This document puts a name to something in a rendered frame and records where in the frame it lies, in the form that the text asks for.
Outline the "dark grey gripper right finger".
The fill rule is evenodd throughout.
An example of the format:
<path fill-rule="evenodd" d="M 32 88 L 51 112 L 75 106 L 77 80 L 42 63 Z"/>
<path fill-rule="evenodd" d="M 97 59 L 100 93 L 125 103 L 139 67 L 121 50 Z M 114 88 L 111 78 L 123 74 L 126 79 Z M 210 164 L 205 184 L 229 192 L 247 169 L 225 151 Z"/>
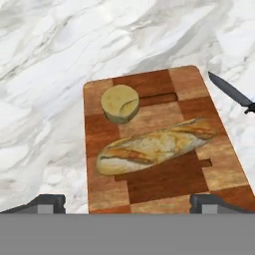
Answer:
<path fill-rule="evenodd" d="M 226 203 L 214 194 L 191 194 L 189 203 L 192 214 L 252 214 L 252 211 Z"/>

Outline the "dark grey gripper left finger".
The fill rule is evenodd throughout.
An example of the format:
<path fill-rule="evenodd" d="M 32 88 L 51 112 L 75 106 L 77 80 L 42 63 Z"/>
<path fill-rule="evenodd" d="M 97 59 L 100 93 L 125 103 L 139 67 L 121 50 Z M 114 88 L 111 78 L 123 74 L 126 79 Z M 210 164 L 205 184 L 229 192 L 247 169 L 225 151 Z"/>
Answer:
<path fill-rule="evenodd" d="M 65 203 L 64 194 L 40 194 L 29 203 L 2 211 L 2 214 L 65 214 Z"/>

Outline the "chequered wooden cutting board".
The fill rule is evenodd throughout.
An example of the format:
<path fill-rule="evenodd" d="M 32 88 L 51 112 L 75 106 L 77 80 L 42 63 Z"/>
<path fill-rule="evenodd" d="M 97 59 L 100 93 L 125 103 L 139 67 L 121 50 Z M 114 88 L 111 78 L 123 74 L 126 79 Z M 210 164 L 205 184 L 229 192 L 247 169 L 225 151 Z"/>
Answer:
<path fill-rule="evenodd" d="M 102 94 L 128 85 L 139 94 L 139 112 L 127 124 L 107 120 Z M 187 213 L 189 196 L 212 193 L 255 211 L 255 195 L 207 88 L 194 66 L 88 82 L 84 86 L 89 211 Z M 210 143 L 149 169 L 117 176 L 96 171 L 96 156 L 110 142 L 205 117 L 219 134 Z"/>

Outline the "crusty baguette loaf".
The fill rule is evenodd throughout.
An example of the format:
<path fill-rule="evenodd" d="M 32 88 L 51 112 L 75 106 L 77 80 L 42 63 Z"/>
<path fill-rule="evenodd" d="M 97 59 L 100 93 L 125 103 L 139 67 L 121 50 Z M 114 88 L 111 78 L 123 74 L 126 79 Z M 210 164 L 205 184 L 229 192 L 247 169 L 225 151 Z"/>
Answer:
<path fill-rule="evenodd" d="M 97 171 L 106 176 L 136 172 L 204 146 L 219 129 L 206 118 L 195 118 L 116 140 L 105 146 L 96 160 Z"/>

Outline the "black kitchen knife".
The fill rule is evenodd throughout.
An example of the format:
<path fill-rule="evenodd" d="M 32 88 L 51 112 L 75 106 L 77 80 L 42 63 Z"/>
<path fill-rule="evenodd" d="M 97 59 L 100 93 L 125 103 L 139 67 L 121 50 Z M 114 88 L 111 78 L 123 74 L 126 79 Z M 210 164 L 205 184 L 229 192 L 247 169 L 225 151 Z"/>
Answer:
<path fill-rule="evenodd" d="M 241 107 L 245 108 L 244 114 L 255 114 L 255 103 L 248 99 L 245 95 L 239 92 L 236 88 L 230 85 L 228 82 L 218 77 L 217 75 L 209 72 L 208 77 L 210 81 L 229 98 L 238 103 Z"/>

